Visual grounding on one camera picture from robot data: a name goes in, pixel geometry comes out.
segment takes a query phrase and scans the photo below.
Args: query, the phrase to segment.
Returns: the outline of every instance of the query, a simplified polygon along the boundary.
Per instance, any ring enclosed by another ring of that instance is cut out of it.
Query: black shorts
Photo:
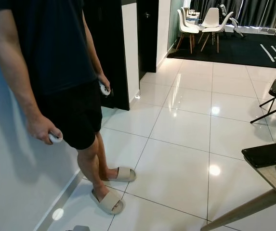
[[[63,133],[73,148],[83,150],[100,131],[102,113],[98,81],[36,98],[41,113]]]

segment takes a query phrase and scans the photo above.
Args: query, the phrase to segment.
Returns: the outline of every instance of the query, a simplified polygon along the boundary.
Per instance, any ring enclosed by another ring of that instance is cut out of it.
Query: black t-shirt
[[[83,0],[0,0],[13,12],[35,95],[96,80],[82,7]]]

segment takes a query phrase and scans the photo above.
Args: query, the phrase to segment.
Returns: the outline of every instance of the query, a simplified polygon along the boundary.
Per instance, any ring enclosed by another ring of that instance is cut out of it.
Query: baseboard
[[[67,185],[63,188],[57,198],[54,200],[48,211],[41,218],[37,226],[33,231],[47,231],[53,222],[52,214],[58,208],[63,208],[66,201],[69,199],[72,192],[76,189],[80,181],[82,180],[83,174],[78,169],[73,177],[69,180]]]
[[[165,54],[165,56],[160,60],[159,64],[156,66],[156,72],[158,71],[158,69],[161,67],[163,61],[165,60],[165,58],[168,56],[170,50],[172,49],[172,47],[174,46],[174,44],[176,43],[177,40],[174,41],[174,43],[172,44],[172,46],[168,49],[167,53]]]
[[[140,96],[140,90],[137,91],[137,93],[135,94]],[[129,101],[129,108],[131,109],[133,107],[133,105],[138,101],[138,99],[136,97],[133,97],[130,101]]]

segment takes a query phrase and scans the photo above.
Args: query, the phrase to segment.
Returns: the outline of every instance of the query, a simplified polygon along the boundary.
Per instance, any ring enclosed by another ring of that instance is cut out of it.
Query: white tape line
[[[271,61],[274,62],[275,60],[272,58],[271,54],[267,51],[267,49],[266,49],[262,44],[260,44],[260,46],[261,46],[262,49],[266,52],[266,54],[267,54],[268,57],[271,59]]]
[[[276,49],[275,49],[275,47],[274,46],[271,46],[272,48],[273,48],[273,50],[276,52]]]

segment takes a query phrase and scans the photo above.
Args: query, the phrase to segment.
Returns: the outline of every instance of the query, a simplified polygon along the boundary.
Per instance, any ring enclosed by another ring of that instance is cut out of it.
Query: doorway
[[[137,0],[139,80],[156,72],[159,0]]]

